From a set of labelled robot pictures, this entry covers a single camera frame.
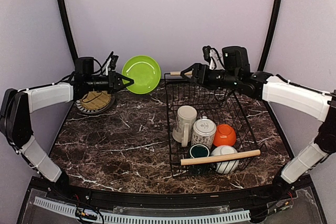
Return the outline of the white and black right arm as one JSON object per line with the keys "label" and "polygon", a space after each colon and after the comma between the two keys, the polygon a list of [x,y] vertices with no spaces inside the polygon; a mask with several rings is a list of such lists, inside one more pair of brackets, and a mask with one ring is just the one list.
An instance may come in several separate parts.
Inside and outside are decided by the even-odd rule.
{"label": "white and black right arm", "polygon": [[203,47],[205,64],[194,63],[181,71],[187,81],[211,90],[231,89],[286,111],[310,116],[320,122],[316,137],[289,161],[268,188],[273,200],[280,199],[301,175],[335,153],[335,93],[296,84],[279,74],[251,71],[247,49],[224,47],[218,52]]}

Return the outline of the green leaf-shaped dish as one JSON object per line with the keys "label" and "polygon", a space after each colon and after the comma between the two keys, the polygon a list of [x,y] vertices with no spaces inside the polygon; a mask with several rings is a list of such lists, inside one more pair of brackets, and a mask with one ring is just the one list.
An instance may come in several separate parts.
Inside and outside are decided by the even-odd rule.
{"label": "green leaf-shaped dish", "polygon": [[122,75],[134,81],[127,89],[134,94],[148,94],[161,80],[161,68],[155,59],[145,55],[130,58],[123,66]]}

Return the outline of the white mug with grey pattern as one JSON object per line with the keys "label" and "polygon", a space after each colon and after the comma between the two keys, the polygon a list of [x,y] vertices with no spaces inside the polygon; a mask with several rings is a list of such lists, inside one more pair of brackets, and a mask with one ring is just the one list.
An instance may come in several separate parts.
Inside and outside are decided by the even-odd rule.
{"label": "white mug with grey pattern", "polygon": [[172,136],[182,147],[187,147],[191,140],[192,128],[196,118],[197,110],[194,107],[184,105],[178,108]]}

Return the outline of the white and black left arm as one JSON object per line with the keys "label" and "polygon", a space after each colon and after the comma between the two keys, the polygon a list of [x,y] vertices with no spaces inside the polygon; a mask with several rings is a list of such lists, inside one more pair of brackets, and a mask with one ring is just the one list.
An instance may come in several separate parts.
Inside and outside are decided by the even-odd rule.
{"label": "white and black left arm", "polygon": [[57,82],[31,88],[9,88],[4,93],[1,133],[31,169],[54,184],[54,193],[63,201],[74,197],[74,189],[68,185],[67,173],[36,139],[33,114],[57,104],[80,100],[91,91],[114,94],[133,85],[133,79],[116,72],[117,59],[110,56],[99,70],[95,70],[94,57],[81,57],[76,60],[72,73]]}

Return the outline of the yellow woven plate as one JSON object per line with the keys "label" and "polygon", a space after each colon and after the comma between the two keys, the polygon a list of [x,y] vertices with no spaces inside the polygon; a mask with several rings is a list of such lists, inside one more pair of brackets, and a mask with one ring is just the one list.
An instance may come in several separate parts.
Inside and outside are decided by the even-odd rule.
{"label": "yellow woven plate", "polygon": [[106,91],[90,91],[79,104],[87,110],[101,110],[111,102],[111,95]]}

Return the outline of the white cup with black characters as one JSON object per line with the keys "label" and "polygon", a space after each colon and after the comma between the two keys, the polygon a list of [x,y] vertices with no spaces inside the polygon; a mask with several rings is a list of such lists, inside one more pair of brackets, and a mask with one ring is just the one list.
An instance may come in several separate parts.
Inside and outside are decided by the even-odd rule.
{"label": "white cup with black characters", "polygon": [[193,124],[191,144],[203,144],[211,149],[216,130],[216,124],[206,116],[198,119]]}

